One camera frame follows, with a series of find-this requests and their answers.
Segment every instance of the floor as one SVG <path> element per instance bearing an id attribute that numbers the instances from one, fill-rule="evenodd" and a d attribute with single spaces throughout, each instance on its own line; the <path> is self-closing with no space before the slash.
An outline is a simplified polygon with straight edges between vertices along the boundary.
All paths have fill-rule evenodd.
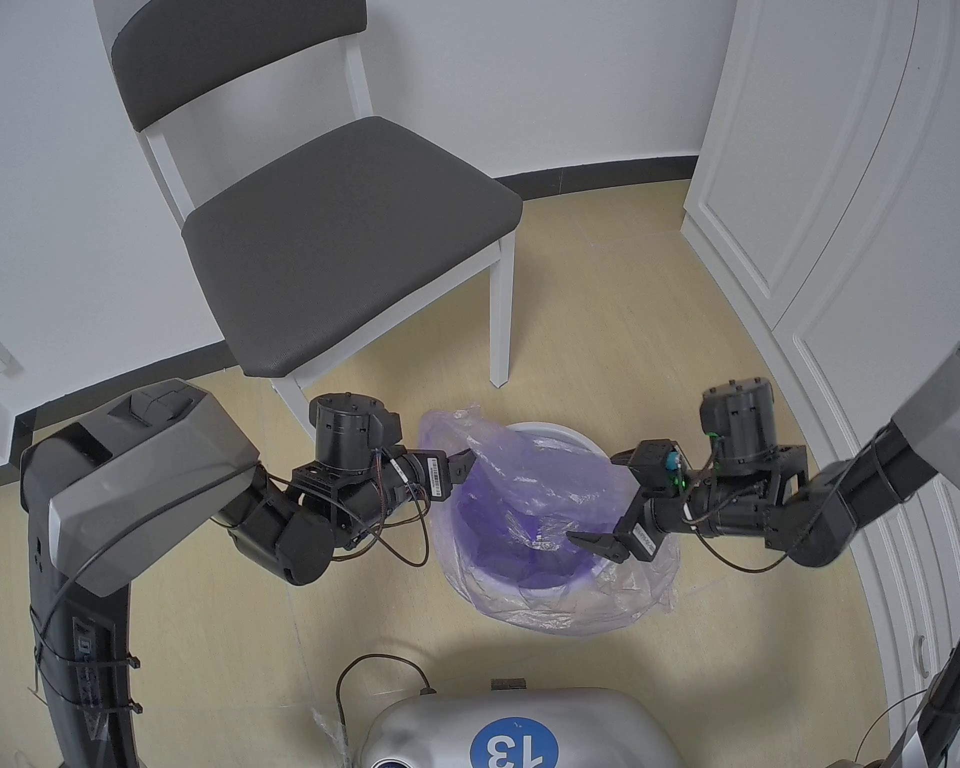
<path id="1" fill-rule="evenodd" d="M 487 381 L 487 279 L 479 276 L 319 382 L 313 395 L 359 391 L 403 417 L 472 402 L 502 422 L 555 421 L 605 450 L 679 440 L 707 458 L 700 393 L 769 375 L 730 306 L 678 232 L 686 182 L 586 192 L 525 206 L 516 240 L 513 366 Z M 268 383 L 230 370 L 199 380 L 261 448 L 270 471 L 312 458 L 306 435 Z M 781 397 L 780 441 L 803 436 Z M 60 759 L 44 706 L 28 691 L 26 516 L 0 488 L 0 766 L 20 751 L 36 768 Z M 396 546 L 420 551 L 416 526 Z M 770 561 L 755 541 L 718 547 Z M 206 524 L 133 585 L 132 673 L 140 754 L 167 766 L 333 766 L 323 726 L 333 686 L 355 656 L 419 661 L 441 692 L 480 691 L 491 677 L 530 686 L 598 685 L 638 698 L 693 768 L 826 766 L 852 758 L 884 708 L 879 656 L 848 553 L 823 570 L 786 563 L 734 572 L 696 539 L 681 542 L 676 608 L 587 639 L 539 635 L 489 619 L 458 597 L 435 563 L 414 570 L 382 549 L 289 588 L 238 556 Z M 354 741 L 416 681 L 368 662 L 345 685 Z M 885 754 L 878 726 L 865 756 Z"/>

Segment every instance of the logo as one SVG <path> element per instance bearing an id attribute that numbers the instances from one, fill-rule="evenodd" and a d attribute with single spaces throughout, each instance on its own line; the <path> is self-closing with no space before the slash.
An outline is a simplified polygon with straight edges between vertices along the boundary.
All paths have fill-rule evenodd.
<path id="1" fill-rule="evenodd" d="M 470 745 L 471 768 L 556 768 L 557 739 L 542 723 L 504 717 L 480 730 Z"/>

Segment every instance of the cabinet door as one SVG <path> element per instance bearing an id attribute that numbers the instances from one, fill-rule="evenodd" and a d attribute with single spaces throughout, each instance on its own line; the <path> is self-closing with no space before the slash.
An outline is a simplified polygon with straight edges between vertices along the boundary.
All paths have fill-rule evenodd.
<path id="1" fill-rule="evenodd" d="M 870 162 L 916 11 L 916 0 L 737 3 L 686 210 L 770 327 Z"/>
<path id="2" fill-rule="evenodd" d="M 869 440 L 960 339 L 958 126 L 957 5 L 921 0 L 903 81 L 874 158 L 774 328 L 841 456 Z M 871 601 L 877 636 L 893 633 L 901 659 L 916 657 L 917 666 L 933 670 L 960 629 L 952 494 L 960 498 L 935 481 L 865 536 L 886 600 Z M 862 566 L 861 576 L 869 596 L 871 576 Z M 884 672 L 894 700 L 895 676 Z M 916 682 L 909 673 L 909 667 L 900 671 L 904 686 Z M 911 692 L 905 687 L 900 695 Z"/>

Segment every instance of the cabinet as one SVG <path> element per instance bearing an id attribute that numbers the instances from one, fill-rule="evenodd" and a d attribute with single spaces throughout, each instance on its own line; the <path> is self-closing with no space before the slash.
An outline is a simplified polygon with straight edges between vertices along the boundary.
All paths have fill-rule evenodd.
<path id="1" fill-rule="evenodd" d="M 871 25 L 869 42 L 863 30 L 838 27 L 855 13 Z M 853 455 L 960 341 L 957 13 L 953 0 L 737 6 L 684 233 L 821 466 Z M 808 16 L 790 33 L 805 39 L 781 52 L 763 38 L 786 35 L 771 19 L 791 14 Z M 813 62 L 816 51 L 842 63 L 830 52 L 836 29 L 853 35 L 843 56 L 862 65 L 855 85 L 849 73 L 830 82 Z M 752 70 L 776 73 L 787 65 L 781 56 L 800 64 L 791 57 L 802 48 L 811 65 L 801 67 L 796 97 L 792 81 L 781 93 L 753 84 L 766 78 L 752 80 Z M 824 100 L 808 109 L 818 89 Z M 766 110 L 752 106 L 764 100 Z M 800 142 L 764 117 L 791 110 L 805 112 Z M 757 151 L 741 159 L 753 163 L 755 189 L 732 168 L 732 157 L 746 156 L 741 145 Z M 778 161 L 768 164 L 770 156 Z M 854 544 L 890 703 L 929 684 L 960 637 L 958 504 L 960 492 L 938 478 Z M 903 721 L 898 708 L 891 732 Z"/>

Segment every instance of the plastic bag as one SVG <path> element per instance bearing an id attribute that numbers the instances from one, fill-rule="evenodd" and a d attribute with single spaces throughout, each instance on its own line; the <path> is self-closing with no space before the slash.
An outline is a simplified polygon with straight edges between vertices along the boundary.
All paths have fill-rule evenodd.
<path id="1" fill-rule="evenodd" d="M 603 456 L 483 419 L 478 406 L 430 411 L 420 447 L 470 448 L 467 481 L 430 513 L 444 576 L 487 616 L 551 635 L 597 635 L 672 608 L 680 548 L 669 536 L 652 563 L 617 565 L 566 532 L 612 531 L 636 494 L 634 476 Z"/>

